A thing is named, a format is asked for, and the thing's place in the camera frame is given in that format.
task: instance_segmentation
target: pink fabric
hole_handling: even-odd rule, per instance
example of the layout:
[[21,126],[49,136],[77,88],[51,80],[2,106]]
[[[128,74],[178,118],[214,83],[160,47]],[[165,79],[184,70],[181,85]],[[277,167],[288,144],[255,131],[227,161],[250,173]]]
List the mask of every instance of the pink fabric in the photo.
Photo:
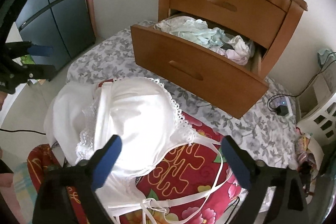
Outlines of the pink fabric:
[[96,18],[95,18],[95,7],[93,6],[93,0],[86,0],[86,6],[87,6],[87,10],[89,11],[91,25],[92,25],[94,35],[96,37],[98,37]]
[[26,221],[21,214],[19,202],[16,199],[13,174],[0,174],[0,193],[18,222],[20,224],[26,224]]
[[[190,215],[192,215],[194,212],[196,212],[199,209],[199,207],[189,207],[185,211],[182,212],[182,217],[187,218]],[[206,208],[201,210],[201,213],[199,215],[196,215],[196,217],[192,218],[190,220],[190,224],[214,224],[216,221],[216,213],[214,210],[210,208]]]
[[232,176],[227,180],[227,183],[231,184],[228,190],[229,198],[233,198],[240,194],[241,189],[238,187],[238,180],[232,174]]

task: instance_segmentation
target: drawer handle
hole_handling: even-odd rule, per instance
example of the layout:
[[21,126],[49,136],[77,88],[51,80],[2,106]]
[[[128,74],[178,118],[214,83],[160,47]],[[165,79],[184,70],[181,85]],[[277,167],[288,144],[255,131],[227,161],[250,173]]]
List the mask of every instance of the drawer handle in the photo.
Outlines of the drawer handle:
[[179,71],[182,71],[182,72],[186,73],[187,75],[191,76],[192,78],[203,81],[203,77],[200,73],[187,68],[185,65],[182,65],[182,64],[180,64],[180,63],[178,63],[174,60],[171,60],[168,63],[173,68],[178,69]]
[[237,11],[237,7],[234,6],[231,3],[225,2],[225,1],[221,1],[221,0],[207,0],[208,2],[211,2],[214,5],[223,7],[231,12],[236,12]]

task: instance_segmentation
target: white satin fabric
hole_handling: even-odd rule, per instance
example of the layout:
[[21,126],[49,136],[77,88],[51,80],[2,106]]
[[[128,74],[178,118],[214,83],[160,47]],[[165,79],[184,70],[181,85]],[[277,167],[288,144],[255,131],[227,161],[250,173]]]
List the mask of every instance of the white satin fabric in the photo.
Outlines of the white satin fabric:
[[[48,111],[52,113],[48,115],[52,119],[49,118],[46,123],[51,122],[49,134],[54,135],[72,165],[82,159],[89,159],[112,135],[121,137],[122,151],[105,184],[96,191],[114,222],[117,223],[122,214],[143,209],[143,222],[146,222],[147,215],[155,223],[147,208],[164,214],[167,212],[166,207],[200,198],[205,198],[205,204],[210,194],[224,184],[216,186],[223,166],[221,162],[214,185],[208,191],[175,200],[156,201],[146,198],[136,188],[135,178],[154,170],[167,152],[196,142],[221,155],[213,145],[219,143],[199,135],[187,123],[179,105],[159,80],[135,77],[106,82],[98,89],[93,85],[79,85],[69,83],[61,90],[55,98],[52,110]],[[83,118],[86,120],[85,127],[85,122],[78,125]],[[96,121],[95,126],[90,126],[88,121]],[[184,220],[167,222],[183,224],[201,208],[202,206]]]

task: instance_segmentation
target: gray floral bedsheet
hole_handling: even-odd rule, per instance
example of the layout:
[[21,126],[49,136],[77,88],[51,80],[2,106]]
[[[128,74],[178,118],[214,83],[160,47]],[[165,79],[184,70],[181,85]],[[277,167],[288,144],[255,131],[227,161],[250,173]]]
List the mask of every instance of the gray floral bedsheet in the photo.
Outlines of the gray floral bedsheet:
[[[140,25],[150,26],[153,23],[143,21]],[[266,78],[269,83],[267,93],[242,118],[236,119],[189,91],[136,65],[131,31],[128,28],[101,42],[77,59],[68,70],[67,82],[99,83],[124,76],[160,78],[183,111],[215,131],[231,135],[239,147],[247,150],[255,160],[261,159],[275,167],[296,166],[295,116],[284,119],[268,110],[266,103],[270,96],[287,93],[283,86],[271,78]],[[295,102],[292,100],[291,103],[295,113]],[[243,190],[241,199],[244,199],[245,195],[246,190]],[[273,189],[269,188],[261,211],[268,209],[272,196]]]

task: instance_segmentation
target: white laundry basket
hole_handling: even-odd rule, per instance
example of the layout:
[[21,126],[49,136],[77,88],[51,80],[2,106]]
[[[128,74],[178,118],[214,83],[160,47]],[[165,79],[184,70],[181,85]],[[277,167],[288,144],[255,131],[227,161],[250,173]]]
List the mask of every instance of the white laundry basket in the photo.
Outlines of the white laundry basket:
[[[328,59],[324,68],[332,59]],[[336,140],[336,64],[318,75],[296,98],[297,127],[312,134],[320,146]]]

